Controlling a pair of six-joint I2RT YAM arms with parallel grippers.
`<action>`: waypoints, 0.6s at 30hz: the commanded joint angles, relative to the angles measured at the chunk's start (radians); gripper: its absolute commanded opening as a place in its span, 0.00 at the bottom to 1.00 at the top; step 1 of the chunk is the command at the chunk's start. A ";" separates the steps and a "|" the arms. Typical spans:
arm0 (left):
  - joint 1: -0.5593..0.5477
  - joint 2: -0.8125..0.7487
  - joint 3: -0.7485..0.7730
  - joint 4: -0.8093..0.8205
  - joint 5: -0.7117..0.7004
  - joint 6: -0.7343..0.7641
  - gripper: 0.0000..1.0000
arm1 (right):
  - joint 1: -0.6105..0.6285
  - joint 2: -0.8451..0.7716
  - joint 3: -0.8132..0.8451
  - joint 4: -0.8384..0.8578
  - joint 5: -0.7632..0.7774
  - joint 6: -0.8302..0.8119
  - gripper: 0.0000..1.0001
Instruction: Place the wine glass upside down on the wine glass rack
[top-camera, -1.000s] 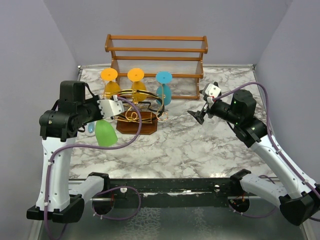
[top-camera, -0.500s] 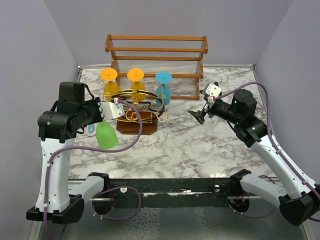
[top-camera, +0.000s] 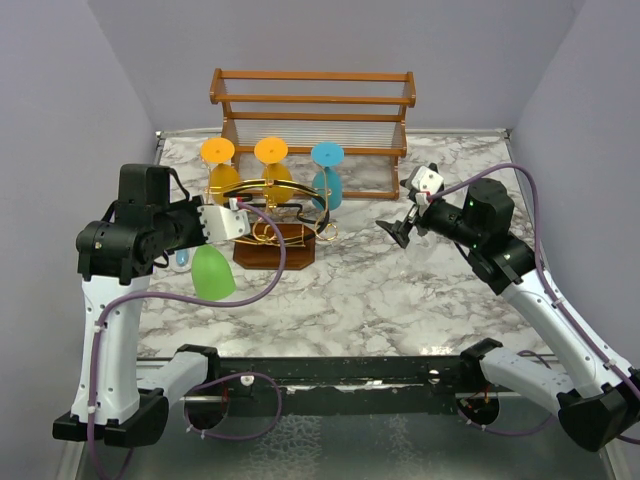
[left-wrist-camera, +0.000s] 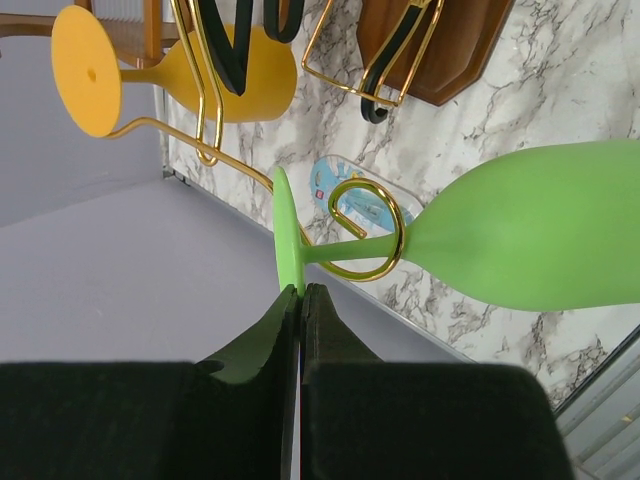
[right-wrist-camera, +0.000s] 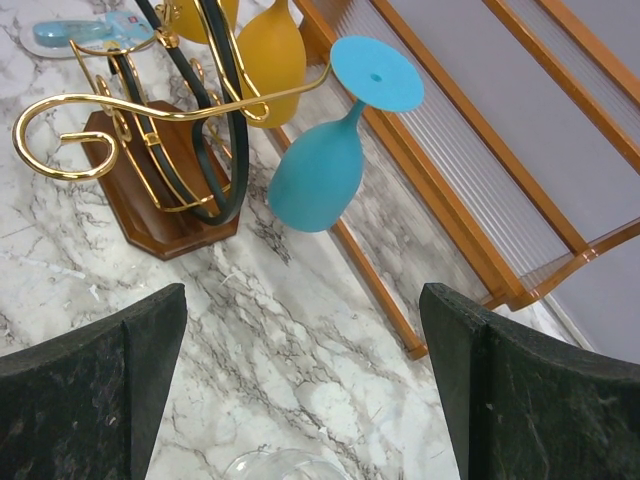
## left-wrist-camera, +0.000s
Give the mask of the gold wire wine glass rack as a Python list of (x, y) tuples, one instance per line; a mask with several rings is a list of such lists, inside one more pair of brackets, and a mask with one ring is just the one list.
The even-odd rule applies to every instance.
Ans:
[[(206, 8), (215, 8), (214, 2), (191, 1), (188, 4), (195, 33), (189, 35), (182, 10), (178, 5), (172, 7), (178, 30), (178, 46), (182, 48), (191, 77), (197, 92), (197, 132), (188, 136), (183, 132), (150, 117), (139, 117), (122, 128), (109, 133), (109, 137), (119, 138), (143, 125), (152, 126), (165, 134), (195, 148), (200, 161), (206, 166), (222, 162), (231, 168), (249, 176), (274, 196), (274, 241), (276, 246), (278, 278), (283, 286), (303, 287), (304, 268), (308, 263), (318, 263), (327, 271), (353, 282), (369, 282), (386, 276), (404, 257), (407, 251), (408, 232), (401, 208), (389, 190), (378, 182), (354, 177), (339, 183), (328, 199), (329, 213), (334, 220), (352, 235), (364, 239), (366, 232), (343, 214), (338, 208), (340, 197), (348, 190), (358, 188), (376, 195), (389, 210), (394, 223), (392, 244), (388, 250), (380, 252), (384, 263), (371, 271), (356, 272), (338, 266), (338, 261), (355, 258), (344, 243), (314, 245), (306, 231), (299, 225), (292, 194), (287, 178), (279, 175), (272, 181), (262, 172), (227, 155), (220, 149), (223, 135), (224, 102), (222, 89), (230, 88), (238, 94), (246, 83), (246, 66), (249, 52), (249, 36), (252, 28), (252, 6), (241, 4), (236, 11), (235, 40), (229, 40), (220, 24), (218, 11), (206, 13)], [(385, 83), (389, 72), (411, 43), (426, 13), (432, 15), (420, 46), (414, 55), (411, 67), (400, 93), (407, 94), (419, 69), (425, 51), (436, 30), (444, 4), (441, 1), (410, 1), (406, 4), (401, 18), (390, 31), (385, 41), (371, 57), (362, 75), (359, 88), (342, 85), (343, 91), (361, 99), (362, 115), (365, 120), (377, 124), (386, 119), (391, 106), (399, 106), (400, 101), (391, 101), (379, 96), (378, 92)]]

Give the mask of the orange wine glass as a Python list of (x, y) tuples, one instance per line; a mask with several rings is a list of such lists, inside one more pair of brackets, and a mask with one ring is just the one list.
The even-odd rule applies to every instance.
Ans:
[[(80, 6), (67, 6), (56, 17), (51, 61), (56, 87), (67, 112), (92, 137), (103, 138), (115, 130), (125, 82), (157, 85), (187, 110), (198, 109), (196, 82), (180, 41), (158, 65), (122, 70), (105, 28)], [(277, 119), (293, 100), (297, 77), (291, 47), (268, 38), (261, 27), (253, 26), (246, 90), (238, 96), (226, 87), (221, 88), (223, 121)]]

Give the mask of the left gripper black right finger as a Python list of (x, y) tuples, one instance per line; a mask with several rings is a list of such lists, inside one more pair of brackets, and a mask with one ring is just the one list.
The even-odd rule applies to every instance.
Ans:
[(570, 479), (546, 393), (501, 364), (386, 362), (328, 289), (300, 312), (304, 479)]

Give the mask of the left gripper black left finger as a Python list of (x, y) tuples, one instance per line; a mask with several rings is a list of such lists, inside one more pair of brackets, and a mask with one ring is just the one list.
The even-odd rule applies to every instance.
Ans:
[(1, 367), (5, 479), (287, 479), (299, 298), (196, 362)]

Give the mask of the green plastic wine glass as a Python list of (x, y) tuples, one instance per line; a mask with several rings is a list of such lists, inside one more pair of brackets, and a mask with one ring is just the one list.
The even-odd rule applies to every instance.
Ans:
[(566, 396), (639, 324), (638, 141), (520, 150), (465, 172), (369, 292), (451, 350)]

